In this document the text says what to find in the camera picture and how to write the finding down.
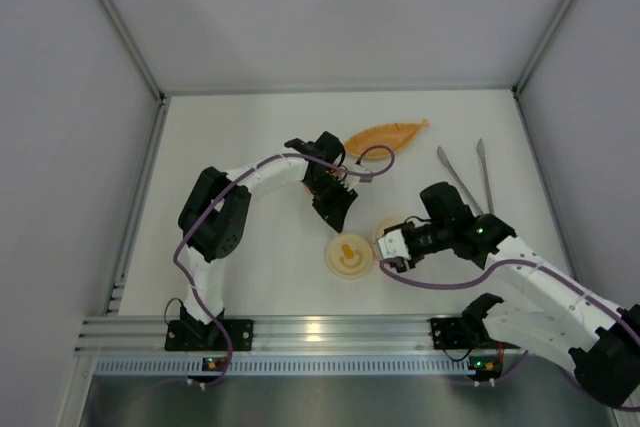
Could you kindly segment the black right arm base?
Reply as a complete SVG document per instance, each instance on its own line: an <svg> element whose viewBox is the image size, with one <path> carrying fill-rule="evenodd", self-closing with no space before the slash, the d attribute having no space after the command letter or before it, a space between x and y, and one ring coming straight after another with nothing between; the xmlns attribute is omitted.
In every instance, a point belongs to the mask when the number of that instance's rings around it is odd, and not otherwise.
<svg viewBox="0 0 640 427"><path fill-rule="evenodd" d="M428 323L433 346L437 350L490 350L497 349L499 344L506 349L517 349L514 344L490 338L481 324L461 316L433 317Z"/></svg>

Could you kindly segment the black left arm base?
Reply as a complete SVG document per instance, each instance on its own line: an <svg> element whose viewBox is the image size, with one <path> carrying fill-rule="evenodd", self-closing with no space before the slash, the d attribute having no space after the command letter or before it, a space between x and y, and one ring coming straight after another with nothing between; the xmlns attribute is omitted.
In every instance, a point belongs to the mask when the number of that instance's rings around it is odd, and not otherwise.
<svg viewBox="0 0 640 427"><path fill-rule="evenodd" d="M252 350L254 321L251 319L223 319L233 351ZM214 322L172 320L168 324L164 349L169 352L224 351L227 339Z"/></svg>

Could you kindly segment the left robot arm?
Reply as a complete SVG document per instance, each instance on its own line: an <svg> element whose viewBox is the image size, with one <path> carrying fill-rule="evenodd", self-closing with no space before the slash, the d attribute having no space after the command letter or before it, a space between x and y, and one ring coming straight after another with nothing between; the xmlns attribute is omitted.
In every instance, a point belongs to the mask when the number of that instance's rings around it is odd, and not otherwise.
<svg viewBox="0 0 640 427"><path fill-rule="evenodd" d="M365 173L358 163L343 166L345 155L339 139L323 132L315 141L289 140L280 152L255 164L229 171L208 167L200 173L178 218L182 240L173 255L187 279L183 322L200 332L214 329L222 318L227 258L240 244L249 208L257 200L300 182L320 218L335 232L343 231L357 197L355 186Z"/></svg>

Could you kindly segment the cream lid orange handle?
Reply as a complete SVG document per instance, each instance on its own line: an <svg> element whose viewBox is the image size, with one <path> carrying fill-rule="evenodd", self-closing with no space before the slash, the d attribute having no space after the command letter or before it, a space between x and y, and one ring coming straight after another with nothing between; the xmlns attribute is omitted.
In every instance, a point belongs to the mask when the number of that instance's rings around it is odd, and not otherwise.
<svg viewBox="0 0 640 427"><path fill-rule="evenodd" d="M374 261L370 243L362 236L345 233L331 240L325 251L328 269L346 280L356 280L368 273Z"/></svg>

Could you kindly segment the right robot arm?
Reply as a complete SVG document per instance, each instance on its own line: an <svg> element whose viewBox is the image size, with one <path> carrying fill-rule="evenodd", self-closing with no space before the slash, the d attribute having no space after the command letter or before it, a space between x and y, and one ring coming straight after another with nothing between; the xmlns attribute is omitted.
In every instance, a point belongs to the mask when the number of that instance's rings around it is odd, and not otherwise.
<svg viewBox="0 0 640 427"><path fill-rule="evenodd" d="M427 222L401 229L408 266L450 250L482 271L466 285L485 290L458 319L471 345L493 340L521 347L571 373L602 404L629 410L639 387L639 307L589 291L495 215L474 215L447 182L425 188L420 199Z"/></svg>

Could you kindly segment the steel food tongs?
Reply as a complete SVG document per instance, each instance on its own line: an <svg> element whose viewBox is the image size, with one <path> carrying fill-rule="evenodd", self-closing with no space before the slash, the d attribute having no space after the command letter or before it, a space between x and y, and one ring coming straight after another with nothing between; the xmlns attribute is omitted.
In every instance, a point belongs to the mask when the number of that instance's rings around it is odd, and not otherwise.
<svg viewBox="0 0 640 427"><path fill-rule="evenodd" d="M457 167L451 162L443 146L436 147L436 158L450 178L466 195L471 206L477 213L494 214L495 201L489 174L487 150L483 138L479 138L475 141L473 151L473 157L475 160L467 166L467 168L475 175L475 180L471 184L468 183L469 175L461 175L458 172Z"/></svg>

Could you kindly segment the cream lid pink handle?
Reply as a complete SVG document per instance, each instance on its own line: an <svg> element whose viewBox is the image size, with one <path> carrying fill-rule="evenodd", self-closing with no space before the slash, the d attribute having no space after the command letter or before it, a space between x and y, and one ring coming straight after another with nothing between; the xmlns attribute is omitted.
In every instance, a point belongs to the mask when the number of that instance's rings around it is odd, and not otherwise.
<svg viewBox="0 0 640 427"><path fill-rule="evenodd" d="M406 220L405 217L391 216L381 220L377 226L373 229L372 242L374 247L380 247L384 245L384 241L381 240L386 235L386 230L395 228L397 225L402 224Z"/></svg>

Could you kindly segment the orange lunch bowl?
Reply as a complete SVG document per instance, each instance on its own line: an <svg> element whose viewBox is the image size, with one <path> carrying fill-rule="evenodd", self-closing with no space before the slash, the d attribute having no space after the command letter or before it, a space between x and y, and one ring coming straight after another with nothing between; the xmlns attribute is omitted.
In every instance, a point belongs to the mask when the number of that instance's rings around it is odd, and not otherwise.
<svg viewBox="0 0 640 427"><path fill-rule="evenodd" d="M302 186L303 186L303 188L304 188L305 192L306 192L306 193L307 193L311 198L313 198L313 197L314 197L313 190L312 190L312 189L311 189L307 184L305 184L305 183L302 183Z"/></svg>

